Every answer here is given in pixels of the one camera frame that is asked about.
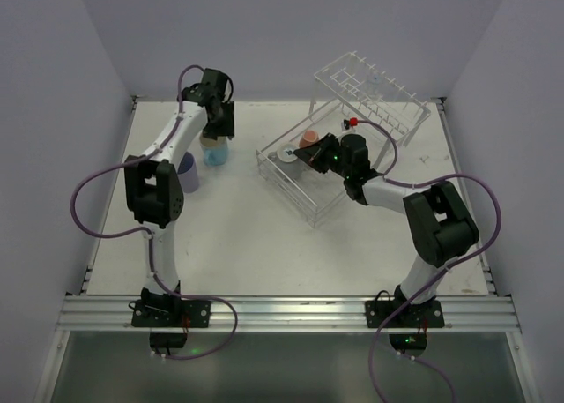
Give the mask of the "light blue mug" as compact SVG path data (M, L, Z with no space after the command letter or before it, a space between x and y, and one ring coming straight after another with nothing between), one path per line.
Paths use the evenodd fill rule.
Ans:
M229 155L228 141L226 137L217 139L200 136L200 146L204 154L204 164L208 167L222 166L227 162Z

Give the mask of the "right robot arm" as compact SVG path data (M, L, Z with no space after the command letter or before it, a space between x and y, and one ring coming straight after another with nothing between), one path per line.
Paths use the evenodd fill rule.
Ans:
M395 291L399 302L415 306L432 301L438 284L431 279L479 240L475 221L453 183L440 180L420 191L392 184L372 167L361 135L337 138L329 133L311 146L294 150L293 155L318 173L332 171L341 176L351 200L406 217L416 258Z

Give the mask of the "pale grey footed cup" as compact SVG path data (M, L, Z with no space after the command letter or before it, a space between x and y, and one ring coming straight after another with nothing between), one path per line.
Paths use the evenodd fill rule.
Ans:
M297 180L303 171L302 161L297 158L294 151L298 146L286 142L277 147L277 149L268 154L268 159L282 172L289 180Z

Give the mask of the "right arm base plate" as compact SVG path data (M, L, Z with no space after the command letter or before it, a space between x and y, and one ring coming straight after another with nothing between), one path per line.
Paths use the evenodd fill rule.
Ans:
M364 301L367 327L377 329L405 301L403 295L396 290L394 295L382 290L374 298ZM409 304L395 315L384 327L399 329L443 328L446 325L442 314L442 306L433 297L421 304Z

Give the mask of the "lavender tall cup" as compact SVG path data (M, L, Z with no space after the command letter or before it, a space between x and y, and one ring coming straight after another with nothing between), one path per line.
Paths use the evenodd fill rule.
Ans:
M198 190L200 182L197 173L197 164L194 155L186 152L178 165L177 175L182 191L191 194Z

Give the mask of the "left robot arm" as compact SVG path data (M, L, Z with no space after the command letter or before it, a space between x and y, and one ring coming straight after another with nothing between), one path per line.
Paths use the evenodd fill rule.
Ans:
M199 137L214 141L234 137L233 81L223 71L205 68L192 86L178 83L179 107L166 127L124 169L128 209L145 229L148 278L141 291L145 304L164 305L180 296L174 261L174 226L184 205L177 169L190 144Z

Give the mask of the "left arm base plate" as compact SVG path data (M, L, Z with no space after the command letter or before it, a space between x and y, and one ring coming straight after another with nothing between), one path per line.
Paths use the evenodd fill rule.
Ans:
M183 300L169 294L157 295L146 288L140 297L131 301L131 325L147 328L207 328L212 302Z

